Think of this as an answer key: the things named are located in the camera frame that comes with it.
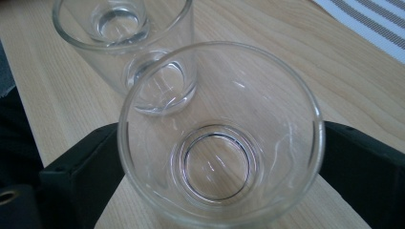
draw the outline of glass bottom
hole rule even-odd
[[[94,40],[109,46],[133,44],[144,39],[149,33],[149,22],[142,22],[132,6],[113,6],[94,13]]]
[[[193,201],[234,203],[247,195],[257,174],[253,142],[227,123],[200,127],[181,143],[174,177]]]

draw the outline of striped cloth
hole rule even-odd
[[[336,20],[405,64],[405,0],[314,0]]]

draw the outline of wooden table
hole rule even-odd
[[[0,1],[0,37],[44,165],[97,127],[117,122],[123,99],[55,30],[52,0]],[[326,120],[405,152],[405,66],[310,0],[195,0],[198,41],[231,40],[286,60]],[[368,228],[321,177],[273,228]],[[170,228],[125,178],[96,228]]]

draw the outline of light wood surface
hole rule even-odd
[[[123,99],[53,29],[51,0],[0,1],[0,37],[44,165],[93,129],[117,122]],[[196,0],[197,41],[273,52],[308,83],[326,120],[405,152],[405,66],[310,0]],[[272,228],[368,228],[321,177]],[[125,178],[96,228],[177,228]]]

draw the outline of drinking glass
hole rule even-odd
[[[170,67],[179,62],[182,71]],[[184,74],[194,82],[176,80]],[[124,102],[118,147],[126,176],[162,215],[262,226],[309,189],[324,134],[314,96],[285,62],[248,45],[208,42],[142,73]]]
[[[121,94],[151,63],[194,39],[192,0],[56,0],[53,24]]]

